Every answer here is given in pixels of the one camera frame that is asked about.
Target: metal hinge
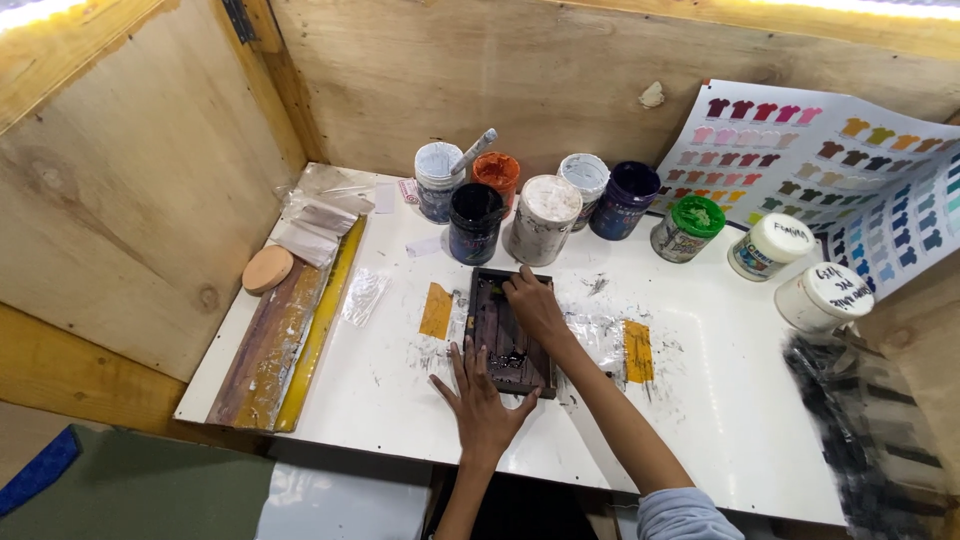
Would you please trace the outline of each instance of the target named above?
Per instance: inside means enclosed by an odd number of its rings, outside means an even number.
[[[243,7],[242,0],[223,0],[224,9],[233,23],[233,31],[237,33],[241,43],[247,41],[256,41],[256,34],[253,32],[253,25],[247,18],[247,10]]]

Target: hand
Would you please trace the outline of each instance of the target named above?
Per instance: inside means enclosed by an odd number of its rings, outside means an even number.
[[[468,337],[467,357],[461,360],[457,345],[450,343],[450,360],[453,362],[453,375],[460,396],[454,394],[436,375],[431,375],[430,380],[444,395],[457,417],[460,446],[463,448],[460,464],[489,468],[492,473],[497,461],[510,446],[510,441],[520,431],[523,421],[537,406],[540,389],[527,394],[519,407],[509,409],[500,403],[500,393],[487,374],[486,346],[480,348],[478,359],[473,353],[473,340]]]
[[[526,264],[503,283],[503,292],[523,331],[544,347],[570,332],[553,290],[539,282]]]

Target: white table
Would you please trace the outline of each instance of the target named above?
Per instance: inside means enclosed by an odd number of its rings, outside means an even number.
[[[329,167],[358,184],[399,180]],[[504,223],[508,232],[511,219]],[[744,280],[726,260],[743,232],[727,227],[690,263],[673,264],[650,247],[655,216],[625,240],[588,228],[573,234],[553,264],[564,310],[629,318],[650,327],[655,379],[626,394],[720,507],[843,525],[819,436],[781,357],[788,325],[774,289],[819,260],[812,254],[766,283]],[[418,333],[430,282],[467,296],[471,268],[440,252],[409,258],[404,246],[446,234],[396,193],[396,212],[372,214],[356,268],[385,272],[394,283],[359,329],[335,322],[297,430],[290,436],[359,451],[456,463],[453,414],[428,375],[450,384],[446,342]],[[501,237],[490,268],[518,265]],[[610,284],[589,297],[597,275]],[[180,402],[176,418],[201,423],[220,389],[258,299],[241,291]],[[447,336],[458,343],[462,329]],[[518,399],[504,396],[515,406]],[[540,400],[500,459],[498,471],[636,493],[589,411],[571,386]]]

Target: gray sleeve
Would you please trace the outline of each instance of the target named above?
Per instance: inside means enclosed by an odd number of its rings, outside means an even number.
[[[744,540],[710,497],[695,487],[655,491],[640,499],[636,516],[640,540]]]

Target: orange tape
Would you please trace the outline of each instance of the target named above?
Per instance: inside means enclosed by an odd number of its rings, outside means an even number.
[[[650,329],[634,321],[623,321],[623,349],[627,360],[627,381],[653,380],[654,357],[650,350]]]
[[[446,326],[450,323],[452,309],[453,295],[438,283],[430,283],[426,304],[423,306],[423,317],[420,319],[420,333],[446,339]]]

